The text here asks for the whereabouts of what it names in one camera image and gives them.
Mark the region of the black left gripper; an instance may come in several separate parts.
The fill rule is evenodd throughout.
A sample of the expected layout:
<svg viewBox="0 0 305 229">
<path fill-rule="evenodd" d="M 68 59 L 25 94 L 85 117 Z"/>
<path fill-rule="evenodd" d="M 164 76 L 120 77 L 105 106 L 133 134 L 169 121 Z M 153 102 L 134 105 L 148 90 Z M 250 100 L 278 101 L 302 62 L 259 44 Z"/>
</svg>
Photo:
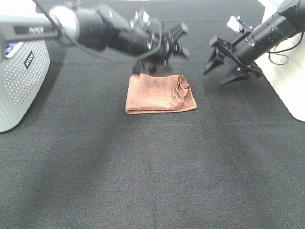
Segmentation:
<svg viewBox="0 0 305 229">
<path fill-rule="evenodd" d="M 149 72 L 154 72 L 172 55 L 189 60 L 188 49 L 179 44 L 179 38 L 188 33 L 184 22 L 164 31 L 163 22 L 144 10 L 137 11 L 132 20 L 132 55 L 137 58 L 132 72 L 141 73 L 146 66 Z"/>
</svg>

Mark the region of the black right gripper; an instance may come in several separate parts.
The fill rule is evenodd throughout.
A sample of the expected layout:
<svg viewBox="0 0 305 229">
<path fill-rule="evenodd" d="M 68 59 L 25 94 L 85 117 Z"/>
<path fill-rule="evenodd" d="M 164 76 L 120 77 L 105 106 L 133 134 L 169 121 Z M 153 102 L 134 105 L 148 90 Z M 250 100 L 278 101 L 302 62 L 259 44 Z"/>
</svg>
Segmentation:
<svg viewBox="0 0 305 229">
<path fill-rule="evenodd" d="M 255 76 L 256 78 L 263 76 L 263 72 L 257 64 L 254 61 L 250 61 L 249 63 L 243 61 L 231 43 L 214 36 L 210 40 L 210 46 L 213 48 L 213 53 L 209 61 L 204 64 L 203 75 L 207 75 L 214 68 L 224 64 L 226 57 L 236 63 L 236 66 L 220 79 L 221 86 L 247 80 L 251 76 Z"/>
</svg>

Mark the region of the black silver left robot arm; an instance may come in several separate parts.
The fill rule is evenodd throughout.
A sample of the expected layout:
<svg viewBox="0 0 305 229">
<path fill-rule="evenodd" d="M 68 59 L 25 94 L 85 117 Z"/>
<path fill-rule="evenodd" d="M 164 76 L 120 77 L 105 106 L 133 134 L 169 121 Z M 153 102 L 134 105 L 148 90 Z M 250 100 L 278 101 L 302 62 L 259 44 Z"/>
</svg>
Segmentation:
<svg viewBox="0 0 305 229">
<path fill-rule="evenodd" d="M 54 39 L 64 45 L 75 45 L 85 52 L 99 56 L 112 48 L 136 58 L 132 72 L 153 72 L 166 65 L 173 55 L 189 58 L 180 37 L 188 33 L 185 23 L 164 29 L 161 21 L 145 9 L 128 20 L 106 4 L 93 8 L 58 5 L 49 12 L 2 14 L 0 17 L 0 48 L 11 42 Z"/>
</svg>

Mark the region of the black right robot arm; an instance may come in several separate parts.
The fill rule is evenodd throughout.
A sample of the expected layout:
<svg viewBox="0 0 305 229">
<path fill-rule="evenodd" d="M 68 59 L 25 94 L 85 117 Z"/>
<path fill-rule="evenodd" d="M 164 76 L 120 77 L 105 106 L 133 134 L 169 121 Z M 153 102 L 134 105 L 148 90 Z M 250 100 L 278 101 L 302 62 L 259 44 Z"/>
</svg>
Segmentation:
<svg viewBox="0 0 305 229">
<path fill-rule="evenodd" d="M 250 76 L 261 77 L 262 69 L 255 60 L 263 54 L 273 54 L 272 48 L 284 40 L 305 31 L 305 2 L 303 0 L 285 0 L 266 21 L 255 28 L 232 16 L 227 26 L 240 34 L 233 42 L 227 42 L 214 36 L 210 40 L 213 53 L 204 65 L 203 74 L 224 64 L 229 57 L 236 66 L 222 79 L 221 84 L 247 80 Z"/>
</svg>

